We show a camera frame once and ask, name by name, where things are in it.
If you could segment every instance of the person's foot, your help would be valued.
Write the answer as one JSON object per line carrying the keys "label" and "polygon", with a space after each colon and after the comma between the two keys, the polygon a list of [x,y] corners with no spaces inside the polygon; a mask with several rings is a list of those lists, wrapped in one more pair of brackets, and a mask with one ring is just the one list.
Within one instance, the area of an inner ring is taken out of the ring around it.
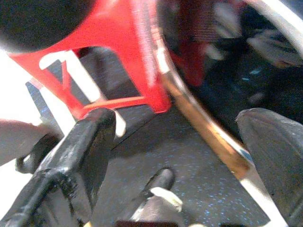
{"label": "person's foot", "polygon": [[146,184],[144,191],[148,191],[151,188],[161,187],[167,190],[171,189],[175,182],[175,173],[169,167],[160,169]]}

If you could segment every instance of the black ball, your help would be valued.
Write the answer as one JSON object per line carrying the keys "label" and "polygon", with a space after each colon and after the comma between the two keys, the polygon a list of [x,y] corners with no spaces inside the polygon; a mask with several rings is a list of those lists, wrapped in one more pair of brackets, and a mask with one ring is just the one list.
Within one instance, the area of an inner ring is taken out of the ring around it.
{"label": "black ball", "polygon": [[35,52],[70,34],[94,0],[0,0],[0,48]]}

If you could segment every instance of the black rubber cover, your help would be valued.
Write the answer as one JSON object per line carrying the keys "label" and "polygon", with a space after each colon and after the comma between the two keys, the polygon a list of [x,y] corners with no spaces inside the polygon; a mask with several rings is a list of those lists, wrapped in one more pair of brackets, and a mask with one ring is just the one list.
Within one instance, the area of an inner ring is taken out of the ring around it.
{"label": "black rubber cover", "polygon": [[282,216],[303,226],[303,125],[262,108],[242,111],[237,123]]}

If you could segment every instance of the red stand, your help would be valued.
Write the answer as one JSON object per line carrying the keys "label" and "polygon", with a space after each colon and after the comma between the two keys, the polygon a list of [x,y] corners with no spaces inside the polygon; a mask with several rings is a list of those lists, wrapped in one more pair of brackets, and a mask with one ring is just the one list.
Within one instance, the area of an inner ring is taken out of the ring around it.
{"label": "red stand", "polygon": [[[150,10],[148,4],[150,2],[144,0],[96,0],[88,17],[68,37],[38,52],[9,56],[60,98],[78,119],[99,107],[116,109],[147,104],[156,113],[165,112],[170,107],[170,100],[160,83],[160,73],[153,55],[153,40],[146,21],[146,13]],[[49,53],[90,46],[111,48],[141,96],[97,101],[83,106],[71,93],[66,63],[62,64],[62,83],[50,71],[39,67],[41,58]]]}

